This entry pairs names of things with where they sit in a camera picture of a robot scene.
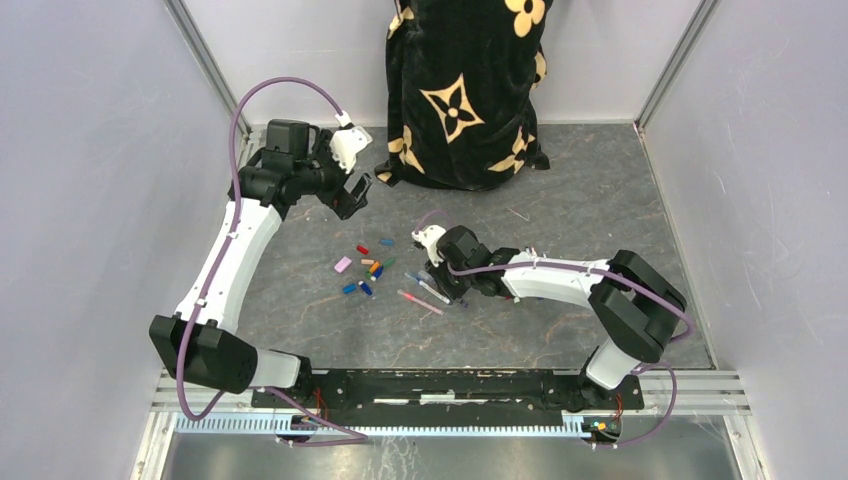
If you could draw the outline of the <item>pink highlighter cap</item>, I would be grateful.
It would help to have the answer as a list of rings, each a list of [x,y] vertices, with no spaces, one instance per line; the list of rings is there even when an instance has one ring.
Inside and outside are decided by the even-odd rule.
[[[343,273],[347,268],[351,266],[353,261],[349,257],[342,257],[333,267],[336,273]]]

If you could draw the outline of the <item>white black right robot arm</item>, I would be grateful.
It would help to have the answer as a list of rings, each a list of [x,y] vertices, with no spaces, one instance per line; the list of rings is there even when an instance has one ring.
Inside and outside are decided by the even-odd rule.
[[[626,376],[658,363],[669,344],[695,329],[684,296],[629,250],[582,261],[530,249],[491,250],[465,226],[429,225],[411,237],[427,254],[427,274],[450,300],[475,290],[487,297],[552,300],[592,311],[607,338],[577,382],[580,400],[591,408],[606,406]]]

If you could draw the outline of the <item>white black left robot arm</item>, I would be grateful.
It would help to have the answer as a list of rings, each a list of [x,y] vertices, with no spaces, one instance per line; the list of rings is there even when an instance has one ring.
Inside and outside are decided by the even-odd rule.
[[[370,175],[352,189],[345,185],[371,141],[349,121],[335,131],[302,121],[268,123],[264,146],[238,171],[240,190],[228,193],[223,224],[194,285],[172,315],[157,315],[150,324],[151,341],[172,378],[227,393],[276,387],[295,408],[312,399],[308,358],[238,338],[239,316],[264,250],[302,197],[317,198],[341,220],[366,206]]]

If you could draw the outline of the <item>blue long nib marker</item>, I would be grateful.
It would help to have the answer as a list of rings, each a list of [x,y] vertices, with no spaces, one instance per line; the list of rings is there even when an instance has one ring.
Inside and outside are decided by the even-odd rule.
[[[463,309],[467,309],[469,307],[469,305],[462,299],[451,300],[447,295],[437,290],[434,285],[428,282],[427,279],[425,277],[422,277],[421,275],[414,274],[411,272],[405,272],[404,275],[445,305],[458,305],[460,308]]]

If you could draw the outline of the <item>small blue marker cap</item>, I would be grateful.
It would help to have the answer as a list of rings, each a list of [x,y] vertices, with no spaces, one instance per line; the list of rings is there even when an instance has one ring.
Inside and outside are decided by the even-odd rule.
[[[371,287],[370,287],[370,286],[369,286],[369,285],[368,285],[365,281],[360,281],[360,282],[358,283],[358,286],[359,286],[360,290],[361,290],[361,291],[362,291],[365,295],[368,295],[368,296],[372,296],[372,295],[373,295],[373,290],[372,290],[372,288],[371,288]]]

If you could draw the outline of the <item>pink pen clear cap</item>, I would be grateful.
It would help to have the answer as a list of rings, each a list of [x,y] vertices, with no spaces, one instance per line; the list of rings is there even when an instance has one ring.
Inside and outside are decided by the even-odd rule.
[[[409,293],[405,290],[398,289],[397,294],[400,295],[401,297],[403,297],[404,299],[406,299],[406,300],[408,300],[408,301],[410,301],[410,302],[412,302],[412,303],[414,303],[414,304],[416,304],[416,305],[418,305],[422,308],[425,308],[428,311],[430,311],[430,312],[432,312],[436,315],[443,315],[444,314],[444,311],[442,309],[440,309],[440,308],[438,308],[434,305],[431,305],[430,303],[414,296],[413,294],[411,294],[411,293]]]

